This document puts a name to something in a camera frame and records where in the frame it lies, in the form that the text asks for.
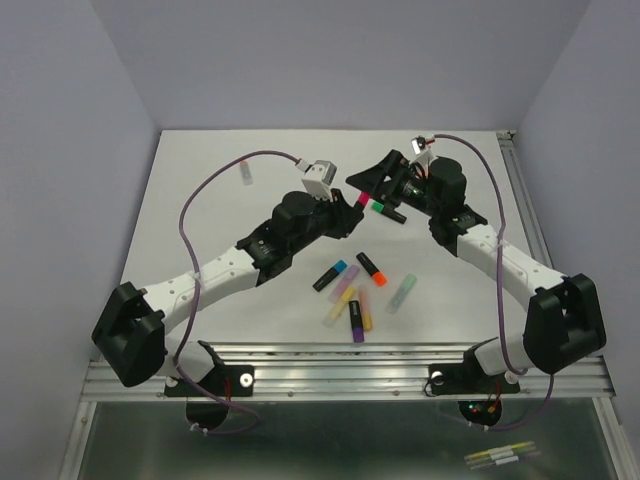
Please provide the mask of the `black highlighter green cap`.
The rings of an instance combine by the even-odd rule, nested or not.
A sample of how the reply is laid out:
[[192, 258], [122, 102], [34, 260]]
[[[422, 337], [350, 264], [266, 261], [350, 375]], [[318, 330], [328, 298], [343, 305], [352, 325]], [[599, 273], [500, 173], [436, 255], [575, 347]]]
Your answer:
[[395, 209], [388, 207], [382, 203], [374, 202], [371, 206], [371, 209], [376, 213], [396, 222], [401, 225], [404, 225], [407, 221], [407, 217], [403, 214], [397, 212]]

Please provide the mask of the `clear marker orange tip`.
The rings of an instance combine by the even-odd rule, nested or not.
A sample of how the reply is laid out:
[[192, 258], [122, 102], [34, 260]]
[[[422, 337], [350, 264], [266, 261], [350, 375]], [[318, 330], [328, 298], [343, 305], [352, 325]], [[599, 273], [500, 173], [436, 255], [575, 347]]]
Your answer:
[[239, 163], [239, 169], [241, 173], [241, 179], [244, 185], [249, 186], [253, 184], [253, 177], [251, 174], [251, 170], [249, 164], [246, 160], [243, 160]]

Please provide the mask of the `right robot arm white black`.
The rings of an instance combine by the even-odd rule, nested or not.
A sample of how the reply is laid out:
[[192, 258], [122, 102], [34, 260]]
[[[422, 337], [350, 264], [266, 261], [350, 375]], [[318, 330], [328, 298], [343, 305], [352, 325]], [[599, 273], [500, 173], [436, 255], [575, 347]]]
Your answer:
[[467, 204], [467, 180], [457, 161], [438, 157], [423, 166], [392, 150], [346, 182], [383, 204], [406, 204], [427, 215], [440, 246], [493, 279], [499, 296], [511, 295], [525, 310], [522, 333], [465, 352], [459, 367], [466, 387], [482, 390], [508, 370], [520, 375], [536, 368], [553, 375], [605, 346], [594, 282], [553, 270], [505, 241]]

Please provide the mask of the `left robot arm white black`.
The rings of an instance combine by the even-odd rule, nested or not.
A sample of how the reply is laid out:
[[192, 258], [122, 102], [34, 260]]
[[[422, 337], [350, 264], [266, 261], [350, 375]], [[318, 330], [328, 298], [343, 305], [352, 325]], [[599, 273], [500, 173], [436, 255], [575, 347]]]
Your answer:
[[350, 205], [338, 189], [331, 190], [327, 200], [287, 193], [270, 219], [214, 260], [143, 288], [130, 282], [115, 288], [92, 341], [126, 387], [155, 375], [187, 375], [199, 393], [215, 392], [223, 371], [212, 349], [173, 338], [171, 332], [180, 324], [191, 329], [199, 311], [282, 274], [294, 256], [317, 239], [348, 237], [363, 219], [368, 200], [361, 195]]

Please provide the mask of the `black highlighter pink tip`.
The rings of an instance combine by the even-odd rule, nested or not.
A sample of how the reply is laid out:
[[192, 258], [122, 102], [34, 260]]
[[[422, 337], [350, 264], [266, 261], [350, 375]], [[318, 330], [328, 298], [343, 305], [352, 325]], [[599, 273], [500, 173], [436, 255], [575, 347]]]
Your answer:
[[365, 208], [370, 200], [370, 196], [365, 192], [361, 192], [354, 206], [358, 208]]

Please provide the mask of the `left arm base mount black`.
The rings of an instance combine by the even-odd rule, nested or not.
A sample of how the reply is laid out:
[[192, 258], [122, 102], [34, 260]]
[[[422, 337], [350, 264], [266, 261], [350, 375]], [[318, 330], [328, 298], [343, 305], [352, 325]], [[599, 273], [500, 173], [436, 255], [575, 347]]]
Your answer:
[[249, 364], [228, 365], [205, 341], [196, 344], [196, 354], [203, 354], [203, 364], [198, 364], [196, 380], [186, 378], [177, 369], [167, 376], [164, 395], [168, 398], [186, 399], [185, 417], [190, 429], [204, 436], [223, 436], [245, 433], [261, 423], [260, 415], [253, 409], [237, 403], [238, 399], [253, 395], [255, 368]]

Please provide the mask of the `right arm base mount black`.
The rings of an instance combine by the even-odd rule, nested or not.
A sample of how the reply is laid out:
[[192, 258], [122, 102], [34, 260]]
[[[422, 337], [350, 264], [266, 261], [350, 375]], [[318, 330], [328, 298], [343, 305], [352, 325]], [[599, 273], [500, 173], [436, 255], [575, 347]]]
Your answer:
[[510, 383], [504, 373], [488, 375], [476, 359], [476, 353], [489, 340], [473, 345], [464, 352], [461, 362], [436, 363], [428, 366], [423, 386], [427, 397], [473, 396], [472, 400], [459, 400], [463, 418], [472, 425], [485, 429], [495, 427], [503, 412], [502, 396], [521, 391], [518, 380]]

